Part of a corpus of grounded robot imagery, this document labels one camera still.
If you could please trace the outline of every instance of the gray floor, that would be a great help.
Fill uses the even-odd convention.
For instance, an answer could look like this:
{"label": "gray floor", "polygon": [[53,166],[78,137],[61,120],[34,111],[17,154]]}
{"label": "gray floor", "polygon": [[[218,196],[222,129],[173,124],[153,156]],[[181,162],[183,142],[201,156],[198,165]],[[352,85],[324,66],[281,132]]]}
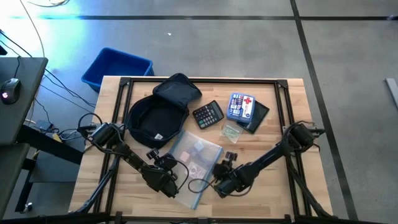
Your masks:
{"label": "gray floor", "polygon": [[[398,14],[395,0],[296,2],[301,16]],[[25,16],[19,2],[11,5],[13,10],[6,12],[0,29],[30,53],[41,55],[29,20],[15,19]],[[27,8],[36,16],[293,16],[289,0],[71,0],[62,7],[27,4]],[[103,47],[112,47],[153,60],[156,75],[303,78],[313,119],[322,125],[295,21],[34,20],[49,58],[48,68],[90,102],[96,101],[97,94],[80,77]],[[398,22],[303,21],[303,28],[358,217],[394,223],[398,110],[383,80],[398,82]],[[92,110],[47,79],[42,84]],[[45,88],[40,88],[37,99],[60,129],[74,128],[86,112]],[[33,120],[37,119],[45,119],[40,107],[35,107]],[[346,218],[328,141],[323,137],[319,143],[333,211]],[[39,184],[31,193],[34,211],[13,213],[13,196],[5,218],[66,213],[72,191],[73,183]]]}

